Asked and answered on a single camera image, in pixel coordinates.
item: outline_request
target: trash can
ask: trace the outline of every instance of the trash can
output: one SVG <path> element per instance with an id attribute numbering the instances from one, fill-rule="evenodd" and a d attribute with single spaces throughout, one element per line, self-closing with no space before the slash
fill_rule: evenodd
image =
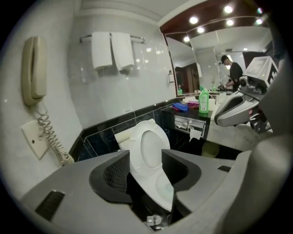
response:
<path id="1" fill-rule="evenodd" d="M 215 158 L 219 153 L 220 146 L 216 143 L 206 141 L 202 147 L 201 155 L 208 158 Z"/>

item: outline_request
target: telephone handset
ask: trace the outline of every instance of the telephone handset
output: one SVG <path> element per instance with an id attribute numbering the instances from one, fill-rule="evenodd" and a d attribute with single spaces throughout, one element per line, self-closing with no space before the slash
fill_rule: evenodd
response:
<path id="1" fill-rule="evenodd" d="M 47 49 L 41 37 L 25 41 L 22 52 L 22 96 L 26 105 L 40 102 L 47 94 Z"/>
<path id="2" fill-rule="evenodd" d="M 46 42 L 40 37 L 31 37 L 25 41 L 22 52 L 22 96 L 27 106 L 36 105 L 47 94 L 47 49 Z M 46 112 L 40 113 L 38 124 L 43 128 L 43 133 L 48 143 L 63 165 L 74 163 L 72 156 L 62 146 Z"/>

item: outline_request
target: cleaning bottle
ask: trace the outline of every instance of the cleaning bottle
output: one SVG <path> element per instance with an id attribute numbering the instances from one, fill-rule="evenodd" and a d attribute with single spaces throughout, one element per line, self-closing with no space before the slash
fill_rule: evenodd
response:
<path id="1" fill-rule="evenodd" d="M 204 89 L 199 96 L 199 113 L 201 114 L 207 114 L 209 112 L 209 95 L 208 90 Z"/>

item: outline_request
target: man in black shirt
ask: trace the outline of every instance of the man in black shirt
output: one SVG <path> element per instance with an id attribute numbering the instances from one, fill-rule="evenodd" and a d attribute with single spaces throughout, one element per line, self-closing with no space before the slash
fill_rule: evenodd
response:
<path id="1" fill-rule="evenodd" d="M 230 66 L 230 78 L 229 82 L 224 86 L 227 88 L 233 86 L 233 92 L 236 92 L 239 87 L 239 78 L 242 76 L 243 71 L 238 63 L 230 61 L 227 55 L 223 55 L 221 58 L 222 64 Z"/>

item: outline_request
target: white toilet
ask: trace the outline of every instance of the white toilet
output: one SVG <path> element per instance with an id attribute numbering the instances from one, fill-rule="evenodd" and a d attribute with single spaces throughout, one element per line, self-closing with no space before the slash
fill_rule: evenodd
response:
<path id="1" fill-rule="evenodd" d="M 137 183 L 154 202 L 171 211 L 174 188 L 162 165 L 162 149 L 170 148 L 166 133 L 151 119 L 115 137 L 121 150 L 130 150 L 130 172 Z"/>

